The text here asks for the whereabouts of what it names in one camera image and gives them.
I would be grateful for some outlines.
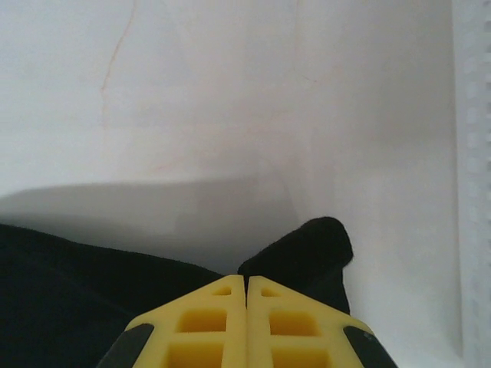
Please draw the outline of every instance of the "white surface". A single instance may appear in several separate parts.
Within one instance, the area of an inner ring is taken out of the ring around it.
[[[491,1],[454,0],[463,352],[491,366]]]
[[[354,315],[460,367],[446,0],[0,3],[0,219],[233,271],[333,215]]]

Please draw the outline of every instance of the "yellow plastic part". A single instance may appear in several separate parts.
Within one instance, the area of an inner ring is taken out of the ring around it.
[[[247,350],[255,368],[363,368],[343,329],[363,322],[263,277],[249,279]]]
[[[343,329],[370,328],[263,277],[227,276],[131,321],[154,330],[133,368],[363,368]]]
[[[242,276],[227,276],[141,314],[127,330],[154,330],[133,368],[246,368]]]

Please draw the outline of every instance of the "square cutout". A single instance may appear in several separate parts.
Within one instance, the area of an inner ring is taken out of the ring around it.
[[[227,312],[223,309],[192,309],[184,312],[177,332],[220,332],[227,328]]]
[[[269,314],[271,335],[320,336],[315,319],[307,312],[274,310]]]
[[[287,349],[272,350],[274,368],[329,368],[331,366],[325,350]]]
[[[172,343],[162,368],[220,368],[223,344]]]

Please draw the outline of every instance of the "black cloth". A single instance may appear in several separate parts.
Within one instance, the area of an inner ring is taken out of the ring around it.
[[[332,218],[308,222],[244,262],[348,312],[342,268],[352,250]],[[137,315],[222,277],[205,268],[82,245],[0,225],[0,366],[94,367]]]
[[[0,225],[0,366],[94,367],[126,325],[222,277]]]
[[[352,258],[343,224],[315,218],[245,261],[239,274],[264,276],[349,314],[343,268]]]

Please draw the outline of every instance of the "crack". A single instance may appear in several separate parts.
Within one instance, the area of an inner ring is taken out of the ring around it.
[[[109,84],[111,73],[113,71],[113,65],[117,59],[117,55],[120,52],[121,45],[123,44],[124,39],[128,36],[128,32],[130,31],[131,25],[133,24],[133,20],[137,12],[137,3],[138,0],[133,0],[130,17],[128,19],[126,26],[124,27],[123,33],[121,34],[119,40],[116,43],[116,46],[114,47],[113,54],[111,55],[109,64],[107,65],[107,71],[106,71],[106,75],[104,76],[104,82],[102,83],[102,86],[99,90],[101,92],[101,97],[102,97],[101,120],[102,120],[102,127],[104,129],[107,128],[107,85]]]

